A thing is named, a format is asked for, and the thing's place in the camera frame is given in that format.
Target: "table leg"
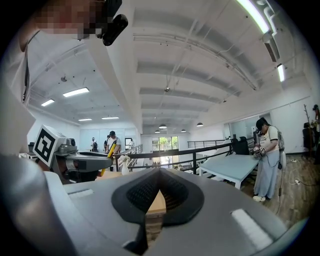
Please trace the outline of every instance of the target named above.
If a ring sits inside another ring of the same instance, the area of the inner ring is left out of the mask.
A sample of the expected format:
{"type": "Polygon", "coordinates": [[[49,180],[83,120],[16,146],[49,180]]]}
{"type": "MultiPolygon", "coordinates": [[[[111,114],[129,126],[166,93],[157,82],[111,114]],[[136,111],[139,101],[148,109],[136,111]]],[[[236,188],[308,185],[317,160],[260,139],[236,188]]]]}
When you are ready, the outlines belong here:
{"type": "Polygon", "coordinates": [[[241,181],[236,181],[234,187],[239,190],[241,187],[241,181]]]}

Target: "gray skirt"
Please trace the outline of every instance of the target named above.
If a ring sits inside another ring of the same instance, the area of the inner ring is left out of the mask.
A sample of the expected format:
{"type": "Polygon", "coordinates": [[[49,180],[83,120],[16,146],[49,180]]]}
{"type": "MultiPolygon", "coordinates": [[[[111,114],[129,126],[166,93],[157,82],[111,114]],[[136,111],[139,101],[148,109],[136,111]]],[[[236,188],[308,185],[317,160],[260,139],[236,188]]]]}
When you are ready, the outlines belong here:
{"type": "Polygon", "coordinates": [[[263,156],[258,164],[258,172],[254,184],[254,194],[259,197],[272,198],[278,174],[280,152],[272,151],[263,156]]]}

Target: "white shoe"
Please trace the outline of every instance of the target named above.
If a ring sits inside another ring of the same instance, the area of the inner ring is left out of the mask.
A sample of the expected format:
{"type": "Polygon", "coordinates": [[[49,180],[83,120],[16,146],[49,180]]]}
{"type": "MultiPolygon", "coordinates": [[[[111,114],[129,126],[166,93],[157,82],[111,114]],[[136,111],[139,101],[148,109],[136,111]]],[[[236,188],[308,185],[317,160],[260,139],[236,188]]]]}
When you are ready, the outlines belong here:
{"type": "Polygon", "coordinates": [[[260,196],[255,195],[253,197],[253,200],[256,201],[256,202],[264,202],[264,201],[266,201],[266,197],[265,196],[264,197],[260,197],[260,196]]]}

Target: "white cube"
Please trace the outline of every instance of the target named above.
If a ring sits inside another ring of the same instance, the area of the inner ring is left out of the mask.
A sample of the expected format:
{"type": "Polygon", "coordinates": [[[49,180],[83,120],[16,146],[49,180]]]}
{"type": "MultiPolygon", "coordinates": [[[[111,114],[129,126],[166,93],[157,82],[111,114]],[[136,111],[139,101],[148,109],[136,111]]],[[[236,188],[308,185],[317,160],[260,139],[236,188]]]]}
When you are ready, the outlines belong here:
{"type": "Polygon", "coordinates": [[[61,144],[66,144],[66,142],[67,137],[61,132],[50,126],[42,125],[32,151],[42,162],[50,167],[54,153],[61,144]]]}

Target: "wooden floor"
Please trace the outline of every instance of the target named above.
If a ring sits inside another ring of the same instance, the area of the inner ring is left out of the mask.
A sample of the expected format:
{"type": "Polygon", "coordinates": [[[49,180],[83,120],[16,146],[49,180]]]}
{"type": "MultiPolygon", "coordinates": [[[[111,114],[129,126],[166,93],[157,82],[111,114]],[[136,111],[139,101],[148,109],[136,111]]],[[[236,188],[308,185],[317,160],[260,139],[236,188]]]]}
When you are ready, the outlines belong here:
{"type": "MultiPolygon", "coordinates": [[[[308,217],[313,209],[320,192],[320,185],[315,185],[320,183],[320,165],[314,165],[312,158],[307,159],[301,155],[287,156],[286,160],[286,170],[283,173],[278,172],[273,198],[267,199],[262,204],[274,214],[277,213],[279,208],[277,216],[290,228],[295,223],[308,217]],[[307,185],[313,186],[306,186],[301,183],[299,185],[294,184],[296,178],[307,185]],[[280,184],[282,184],[282,193],[279,207],[278,191],[280,184]]],[[[255,181],[248,177],[242,182],[241,191],[253,197],[254,185],[255,181]]],[[[149,246],[152,246],[161,232],[162,216],[163,213],[146,215],[146,234],[149,246]]]]}

